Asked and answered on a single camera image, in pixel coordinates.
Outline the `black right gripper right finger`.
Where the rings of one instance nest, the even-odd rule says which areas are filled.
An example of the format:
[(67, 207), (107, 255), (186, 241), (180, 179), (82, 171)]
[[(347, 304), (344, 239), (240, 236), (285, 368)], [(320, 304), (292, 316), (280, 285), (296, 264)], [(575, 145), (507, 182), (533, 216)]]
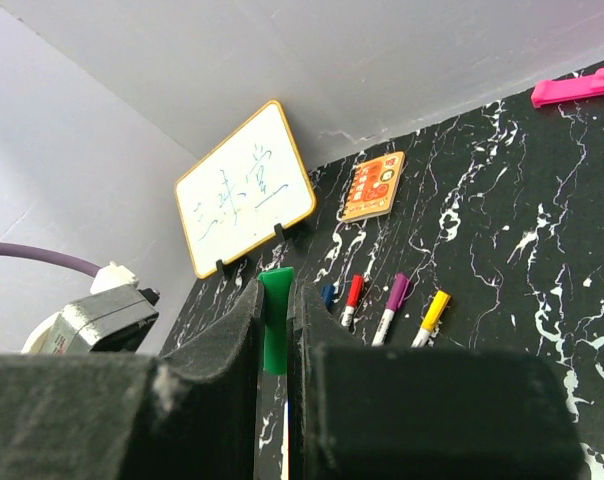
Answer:
[(288, 308), (293, 479), (575, 479), (582, 448), (539, 358), (369, 347), (316, 288)]

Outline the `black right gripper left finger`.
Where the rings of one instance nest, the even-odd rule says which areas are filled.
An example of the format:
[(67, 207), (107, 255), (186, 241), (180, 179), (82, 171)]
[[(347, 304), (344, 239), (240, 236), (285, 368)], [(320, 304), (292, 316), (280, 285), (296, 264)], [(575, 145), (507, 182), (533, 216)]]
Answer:
[(253, 479), (265, 293), (163, 357), (0, 355), (0, 479)]

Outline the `white pen with red end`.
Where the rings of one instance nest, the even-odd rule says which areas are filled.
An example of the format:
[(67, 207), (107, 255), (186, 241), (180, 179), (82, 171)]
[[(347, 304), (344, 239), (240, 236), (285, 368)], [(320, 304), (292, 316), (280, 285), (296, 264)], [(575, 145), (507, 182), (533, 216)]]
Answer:
[(344, 310), (341, 314), (340, 317), (340, 324), (342, 327), (346, 328), (346, 329), (350, 329), (352, 322), (353, 322), (353, 317), (354, 317), (354, 313), (355, 313), (355, 307), (354, 306), (350, 306), (350, 305), (346, 305), (344, 307)]

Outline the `white pen with magenta end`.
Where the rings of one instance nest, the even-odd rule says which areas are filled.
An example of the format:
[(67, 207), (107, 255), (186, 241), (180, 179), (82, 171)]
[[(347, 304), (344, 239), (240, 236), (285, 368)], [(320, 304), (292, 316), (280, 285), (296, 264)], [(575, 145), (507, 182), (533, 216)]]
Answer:
[(374, 334), (373, 340), (371, 342), (371, 345), (374, 347), (377, 346), (381, 346), (384, 344), (385, 342), (385, 338), (387, 336), (387, 333), (389, 331), (391, 322), (393, 320), (395, 316), (395, 311), (391, 310), (391, 309), (385, 309), (382, 317), (380, 319), (380, 322), (378, 324), (378, 327), (376, 329), (376, 332)]

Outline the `blue pen cap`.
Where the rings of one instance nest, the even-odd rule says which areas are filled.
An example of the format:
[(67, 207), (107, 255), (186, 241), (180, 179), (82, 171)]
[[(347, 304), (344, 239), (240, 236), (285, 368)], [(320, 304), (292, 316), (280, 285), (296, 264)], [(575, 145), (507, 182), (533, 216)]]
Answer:
[(334, 302), (336, 287), (333, 284), (327, 284), (322, 287), (321, 296), (324, 306), (330, 310)]

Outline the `red pen cap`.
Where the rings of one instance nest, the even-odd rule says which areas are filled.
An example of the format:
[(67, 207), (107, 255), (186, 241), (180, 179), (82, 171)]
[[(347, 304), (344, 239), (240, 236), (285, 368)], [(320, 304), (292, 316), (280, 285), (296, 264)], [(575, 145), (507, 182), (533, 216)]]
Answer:
[(350, 283), (349, 291), (348, 291), (348, 297), (346, 300), (347, 307), (350, 307), (350, 308), (357, 307), (364, 284), (365, 284), (365, 279), (363, 276), (358, 275), (358, 274), (353, 276), (351, 283)]

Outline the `yellow pen cap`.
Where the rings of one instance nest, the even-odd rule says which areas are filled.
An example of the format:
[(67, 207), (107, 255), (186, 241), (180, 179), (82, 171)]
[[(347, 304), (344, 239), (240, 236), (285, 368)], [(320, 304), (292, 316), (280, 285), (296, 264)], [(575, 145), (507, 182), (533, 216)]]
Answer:
[(443, 314), (445, 308), (447, 307), (451, 296), (442, 291), (438, 290), (433, 297), (433, 300), (428, 308), (427, 313), (425, 314), (420, 328), (422, 330), (433, 332), (438, 325), (438, 322)]

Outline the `green pen cap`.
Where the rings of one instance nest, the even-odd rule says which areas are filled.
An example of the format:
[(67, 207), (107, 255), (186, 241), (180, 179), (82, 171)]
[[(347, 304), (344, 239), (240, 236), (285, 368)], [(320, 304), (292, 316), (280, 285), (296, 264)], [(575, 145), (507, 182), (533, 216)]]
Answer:
[(294, 269), (265, 271), (258, 279), (264, 289), (264, 370), (272, 375), (287, 372), (287, 313)]

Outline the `white pen with yellow end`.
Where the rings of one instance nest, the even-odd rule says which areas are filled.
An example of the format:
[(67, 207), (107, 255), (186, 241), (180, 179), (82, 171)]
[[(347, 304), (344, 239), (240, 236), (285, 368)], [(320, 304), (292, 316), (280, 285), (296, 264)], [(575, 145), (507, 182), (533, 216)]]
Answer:
[(426, 328), (420, 328), (416, 334), (416, 336), (413, 339), (413, 342), (411, 344), (412, 348), (422, 348), (424, 347), (428, 340), (431, 338), (433, 334), (432, 330), (426, 329)]

